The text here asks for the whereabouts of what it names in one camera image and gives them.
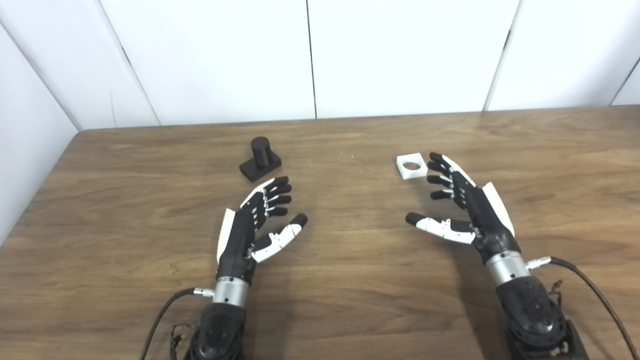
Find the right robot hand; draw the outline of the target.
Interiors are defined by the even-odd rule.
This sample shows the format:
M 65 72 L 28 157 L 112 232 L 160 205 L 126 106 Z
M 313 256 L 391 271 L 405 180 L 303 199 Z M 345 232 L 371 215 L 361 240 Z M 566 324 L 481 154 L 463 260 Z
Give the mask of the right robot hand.
M 451 200 L 469 220 L 409 212 L 405 218 L 408 224 L 445 240 L 473 245 L 484 263 L 502 253 L 521 253 L 510 215 L 492 182 L 478 186 L 461 166 L 441 153 L 429 154 L 427 168 L 437 172 L 428 175 L 427 182 L 443 187 L 431 192 L 430 198 Z

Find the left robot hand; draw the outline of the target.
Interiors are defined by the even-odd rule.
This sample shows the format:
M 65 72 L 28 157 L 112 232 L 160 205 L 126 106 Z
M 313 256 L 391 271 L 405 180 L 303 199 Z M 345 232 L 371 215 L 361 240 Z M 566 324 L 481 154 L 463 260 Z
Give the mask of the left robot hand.
M 251 285 L 257 265 L 302 232 L 308 217 L 299 213 L 283 227 L 257 237 L 267 220 L 288 214 L 292 188 L 288 176 L 271 178 L 250 191 L 237 209 L 225 210 L 216 252 L 218 280 L 234 278 Z

